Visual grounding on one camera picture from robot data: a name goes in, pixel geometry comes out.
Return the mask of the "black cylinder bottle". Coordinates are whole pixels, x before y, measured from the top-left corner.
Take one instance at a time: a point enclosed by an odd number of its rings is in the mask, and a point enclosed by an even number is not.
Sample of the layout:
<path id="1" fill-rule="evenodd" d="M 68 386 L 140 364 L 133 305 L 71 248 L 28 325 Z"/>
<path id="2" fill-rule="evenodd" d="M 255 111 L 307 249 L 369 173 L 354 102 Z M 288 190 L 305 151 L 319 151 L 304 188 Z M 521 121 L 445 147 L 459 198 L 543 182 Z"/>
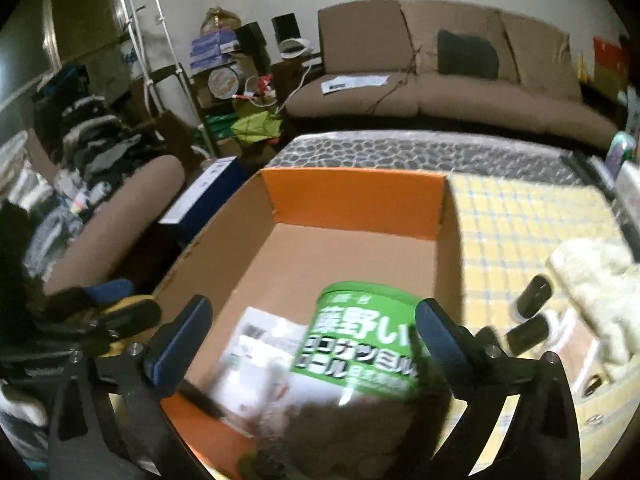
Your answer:
<path id="1" fill-rule="evenodd" d="M 547 275 L 537 274 L 516 298 L 514 314 L 518 320 L 533 318 L 552 297 L 553 286 Z"/>
<path id="2" fill-rule="evenodd" d="M 559 315 L 555 311 L 544 311 L 506 333 L 506 343 L 512 356 L 521 356 L 538 344 L 554 341 L 560 331 Z"/>

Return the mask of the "white fluffy towel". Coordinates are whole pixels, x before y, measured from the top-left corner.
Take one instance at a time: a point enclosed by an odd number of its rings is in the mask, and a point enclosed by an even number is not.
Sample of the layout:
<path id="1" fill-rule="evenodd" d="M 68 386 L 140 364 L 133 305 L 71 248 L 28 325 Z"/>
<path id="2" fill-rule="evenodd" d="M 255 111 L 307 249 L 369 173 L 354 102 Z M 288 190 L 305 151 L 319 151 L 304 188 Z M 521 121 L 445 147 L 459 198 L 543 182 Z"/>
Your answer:
<path id="1" fill-rule="evenodd" d="M 639 356 L 639 265 L 624 244 L 574 238 L 548 267 L 601 341 L 600 359 L 619 382 Z"/>

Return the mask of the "green label snack bag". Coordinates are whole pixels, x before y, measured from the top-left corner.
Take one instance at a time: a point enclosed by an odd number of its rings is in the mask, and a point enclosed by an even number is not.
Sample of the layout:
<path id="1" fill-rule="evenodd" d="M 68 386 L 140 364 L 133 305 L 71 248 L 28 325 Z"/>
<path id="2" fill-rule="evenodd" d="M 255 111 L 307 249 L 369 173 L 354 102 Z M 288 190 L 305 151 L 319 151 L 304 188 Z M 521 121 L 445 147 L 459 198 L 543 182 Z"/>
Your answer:
<path id="1" fill-rule="evenodd" d="M 244 479 L 414 479 L 451 396 L 416 330 L 420 297 L 360 281 L 322 290 L 260 416 Z"/>

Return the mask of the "white paper leaflet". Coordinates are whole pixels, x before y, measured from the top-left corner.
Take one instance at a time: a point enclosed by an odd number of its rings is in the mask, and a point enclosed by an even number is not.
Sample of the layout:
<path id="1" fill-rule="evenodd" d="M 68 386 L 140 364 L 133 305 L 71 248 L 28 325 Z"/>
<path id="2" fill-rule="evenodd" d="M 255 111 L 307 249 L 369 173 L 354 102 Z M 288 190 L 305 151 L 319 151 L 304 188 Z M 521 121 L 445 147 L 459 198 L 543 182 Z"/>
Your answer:
<path id="1" fill-rule="evenodd" d="M 247 308 L 222 352 L 209 397 L 226 424 L 252 436 L 282 392 L 307 327 Z"/>

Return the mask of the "yellow plaid cloth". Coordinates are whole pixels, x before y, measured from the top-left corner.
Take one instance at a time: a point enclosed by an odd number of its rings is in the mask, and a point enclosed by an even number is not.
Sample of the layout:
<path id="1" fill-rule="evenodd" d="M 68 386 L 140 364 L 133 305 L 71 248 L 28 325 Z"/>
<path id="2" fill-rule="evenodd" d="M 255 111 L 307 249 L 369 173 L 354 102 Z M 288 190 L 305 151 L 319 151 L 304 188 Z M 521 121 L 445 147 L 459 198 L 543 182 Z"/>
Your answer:
<path id="1" fill-rule="evenodd" d="M 532 278 L 549 275 L 552 252 L 573 238 L 623 245 L 613 211 L 595 188 L 452 174 L 447 179 L 459 221 L 462 323 L 504 334 L 513 304 Z M 588 398 L 574 397 L 582 478 L 591 478 L 618 443 L 639 405 L 639 362 L 606 380 Z"/>

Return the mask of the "blue white box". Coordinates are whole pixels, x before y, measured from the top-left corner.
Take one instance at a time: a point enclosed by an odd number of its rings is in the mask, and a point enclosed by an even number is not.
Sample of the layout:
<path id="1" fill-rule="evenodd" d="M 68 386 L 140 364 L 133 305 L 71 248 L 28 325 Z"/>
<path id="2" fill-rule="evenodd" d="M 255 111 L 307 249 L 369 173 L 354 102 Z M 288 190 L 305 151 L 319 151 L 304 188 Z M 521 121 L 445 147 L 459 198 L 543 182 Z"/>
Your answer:
<path id="1" fill-rule="evenodd" d="M 192 238 L 246 182 L 247 171 L 236 156 L 215 160 L 177 198 L 157 221 L 176 228 L 184 238 Z"/>

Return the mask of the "orange cardboard fruit box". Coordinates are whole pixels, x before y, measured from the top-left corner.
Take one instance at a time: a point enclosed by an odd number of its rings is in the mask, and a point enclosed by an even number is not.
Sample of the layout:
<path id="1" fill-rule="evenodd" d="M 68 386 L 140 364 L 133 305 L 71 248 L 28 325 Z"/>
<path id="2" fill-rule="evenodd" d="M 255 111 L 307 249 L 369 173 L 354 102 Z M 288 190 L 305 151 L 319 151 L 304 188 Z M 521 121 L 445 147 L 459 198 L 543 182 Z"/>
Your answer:
<path id="1" fill-rule="evenodd" d="M 206 393 L 247 308 L 305 325 L 322 290 L 344 281 L 434 298 L 463 321 L 458 216 L 441 174 L 262 170 L 194 237 L 155 299 L 168 321 L 195 295 L 212 303 L 214 324 L 186 375 Z"/>

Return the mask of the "purple green round container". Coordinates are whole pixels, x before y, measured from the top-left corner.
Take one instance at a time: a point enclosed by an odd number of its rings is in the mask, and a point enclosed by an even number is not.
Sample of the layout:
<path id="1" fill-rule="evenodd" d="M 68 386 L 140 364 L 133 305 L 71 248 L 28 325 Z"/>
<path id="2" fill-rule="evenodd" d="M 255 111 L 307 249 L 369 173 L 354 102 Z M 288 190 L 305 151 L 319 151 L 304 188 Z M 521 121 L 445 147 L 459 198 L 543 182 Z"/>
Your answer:
<path id="1" fill-rule="evenodd" d="M 620 174 L 623 163 L 634 159 L 637 148 L 637 139 L 632 134 L 626 131 L 616 133 L 604 162 L 606 169 L 614 180 Z"/>

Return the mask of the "red cardboard box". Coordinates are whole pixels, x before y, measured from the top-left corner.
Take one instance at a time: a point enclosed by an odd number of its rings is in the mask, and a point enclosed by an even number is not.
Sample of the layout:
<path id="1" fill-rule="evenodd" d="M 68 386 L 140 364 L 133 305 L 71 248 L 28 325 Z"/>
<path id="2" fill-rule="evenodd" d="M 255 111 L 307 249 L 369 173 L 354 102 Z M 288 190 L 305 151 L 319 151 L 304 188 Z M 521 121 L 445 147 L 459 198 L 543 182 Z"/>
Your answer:
<path id="1" fill-rule="evenodd" d="M 629 56 L 625 49 L 599 37 L 593 38 L 594 88 L 616 101 L 627 89 Z"/>

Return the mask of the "brown sofa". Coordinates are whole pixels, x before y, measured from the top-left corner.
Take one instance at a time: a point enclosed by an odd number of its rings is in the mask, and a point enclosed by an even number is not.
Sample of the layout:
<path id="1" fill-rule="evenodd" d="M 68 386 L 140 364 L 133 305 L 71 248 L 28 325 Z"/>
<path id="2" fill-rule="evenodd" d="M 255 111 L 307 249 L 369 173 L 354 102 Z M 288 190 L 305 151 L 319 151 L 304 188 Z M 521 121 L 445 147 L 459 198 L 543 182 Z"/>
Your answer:
<path id="1" fill-rule="evenodd" d="M 552 136 L 604 150 L 617 131 L 587 105 L 570 36 L 546 22 L 472 3 L 359 0 L 318 13 L 324 73 L 288 116 L 326 122 L 449 122 Z"/>

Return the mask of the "dark green cushion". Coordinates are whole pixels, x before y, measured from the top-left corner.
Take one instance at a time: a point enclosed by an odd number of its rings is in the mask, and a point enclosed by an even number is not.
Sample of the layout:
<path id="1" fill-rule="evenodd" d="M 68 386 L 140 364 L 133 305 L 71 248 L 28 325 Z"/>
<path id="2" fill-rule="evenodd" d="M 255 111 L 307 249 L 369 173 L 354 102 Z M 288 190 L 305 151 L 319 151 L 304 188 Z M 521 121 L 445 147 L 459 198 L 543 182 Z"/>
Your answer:
<path id="1" fill-rule="evenodd" d="M 441 29 L 437 35 L 437 69 L 442 75 L 495 80 L 499 57 L 495 47 L 482 37 Z"/>

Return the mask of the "white paper on sofa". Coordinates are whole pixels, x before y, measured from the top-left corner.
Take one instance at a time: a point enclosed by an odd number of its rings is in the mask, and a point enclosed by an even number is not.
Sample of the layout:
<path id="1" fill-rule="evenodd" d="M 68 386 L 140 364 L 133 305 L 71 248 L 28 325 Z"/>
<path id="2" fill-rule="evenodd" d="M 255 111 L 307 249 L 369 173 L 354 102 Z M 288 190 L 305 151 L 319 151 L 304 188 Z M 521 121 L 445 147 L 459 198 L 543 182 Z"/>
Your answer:
<path id="1" fill-rule="evenodd" d="M 364 75 L 364 76 L 347 76 L 340 75 L 330 80 L 323 81 L 320 84 L 321 92 L 324 96 L 331 93 L 361 89 L 361 88 L 380 88 L 388 83 L 390 76 L 388 75 Z"/>

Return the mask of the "white metal rack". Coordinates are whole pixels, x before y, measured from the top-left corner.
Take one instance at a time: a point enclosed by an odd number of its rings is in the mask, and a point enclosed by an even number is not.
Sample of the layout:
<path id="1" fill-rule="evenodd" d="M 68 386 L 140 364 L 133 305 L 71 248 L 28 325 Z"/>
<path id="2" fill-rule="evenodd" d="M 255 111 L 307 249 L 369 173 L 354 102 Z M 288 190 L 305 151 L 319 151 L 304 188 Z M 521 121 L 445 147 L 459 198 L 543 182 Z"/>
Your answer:
<path id="1" fill-rule="evenodd" d="M 164 0 L 116 0 L 116 6 L 137 59 L 143 110 L 153 118 L 173 114 L 185 120 L 190 132 L 200 134 L 202 146 L 198 150 L 205 158 L 219 157 L 218 145 L 204 125 L 192 80 L 171 35 Z"/>

